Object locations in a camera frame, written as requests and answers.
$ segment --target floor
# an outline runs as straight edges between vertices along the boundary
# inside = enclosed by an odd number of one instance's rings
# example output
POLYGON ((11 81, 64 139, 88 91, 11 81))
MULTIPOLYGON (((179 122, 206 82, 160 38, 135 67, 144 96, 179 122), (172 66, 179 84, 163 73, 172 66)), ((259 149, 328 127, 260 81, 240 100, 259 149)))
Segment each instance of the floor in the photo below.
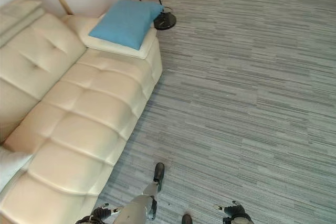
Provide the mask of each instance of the floor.
POLYGON ((220 224, 232 200, 255 224, 336 223, 336 0, 163 3, 164 71, 97 204, 163 162, 155 223, 220 224))

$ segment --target sofa armrest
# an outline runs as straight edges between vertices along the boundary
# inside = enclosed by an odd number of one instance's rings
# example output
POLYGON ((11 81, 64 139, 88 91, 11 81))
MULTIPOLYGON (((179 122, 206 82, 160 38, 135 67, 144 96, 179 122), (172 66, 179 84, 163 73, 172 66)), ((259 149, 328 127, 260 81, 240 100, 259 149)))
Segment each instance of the sofa armrest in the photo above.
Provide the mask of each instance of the sofa armrest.
POLYGON ((100 21, 99 18, 67 15, 63 17, 62 20, 71 30, 73 30, 78 35, 80 40, 87 47, 101 51, 133 56, 140 59, 144 59, 147 57, 148 52, 151 49, 151 46, 156 38, 156 29, 150 28, 142 42, 140 49, 135 50, 130 47, 89 36, 91 30, 100 21))

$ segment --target sofa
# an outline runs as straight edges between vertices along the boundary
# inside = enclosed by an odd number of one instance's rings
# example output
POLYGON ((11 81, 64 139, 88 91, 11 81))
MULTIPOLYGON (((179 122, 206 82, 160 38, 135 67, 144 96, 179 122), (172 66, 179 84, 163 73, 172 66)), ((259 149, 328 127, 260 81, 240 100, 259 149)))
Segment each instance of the sofa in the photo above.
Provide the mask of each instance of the sofa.
POLYGON ((162 73, 156 30, 140 50, 92 38, 99 19, 15 0, 0 17, 0 139, 32 155, 0 193, 0 223, 90 214, 162 73))

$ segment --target blue pillow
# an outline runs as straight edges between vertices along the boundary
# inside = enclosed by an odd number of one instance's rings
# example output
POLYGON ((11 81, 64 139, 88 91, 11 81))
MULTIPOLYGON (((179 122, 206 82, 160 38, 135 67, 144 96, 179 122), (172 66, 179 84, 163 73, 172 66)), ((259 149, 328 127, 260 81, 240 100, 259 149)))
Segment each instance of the blue pillow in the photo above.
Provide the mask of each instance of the blue pillow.
POLYGON ((163 6, 155 2, 119 0, 89 35, 139 50, 162 9, 163 6))

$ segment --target floor lamp base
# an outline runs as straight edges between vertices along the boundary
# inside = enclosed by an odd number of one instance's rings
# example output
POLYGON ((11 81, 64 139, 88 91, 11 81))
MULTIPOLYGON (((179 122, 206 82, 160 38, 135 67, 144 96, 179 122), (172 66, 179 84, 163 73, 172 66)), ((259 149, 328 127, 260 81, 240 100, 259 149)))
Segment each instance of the floor lamp base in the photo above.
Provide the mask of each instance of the floor lamp base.
POLYGON ((157 30, 167 30, 175 26, 176 17, 172 13, 160 13, 154 20, 154 27, 157 30))

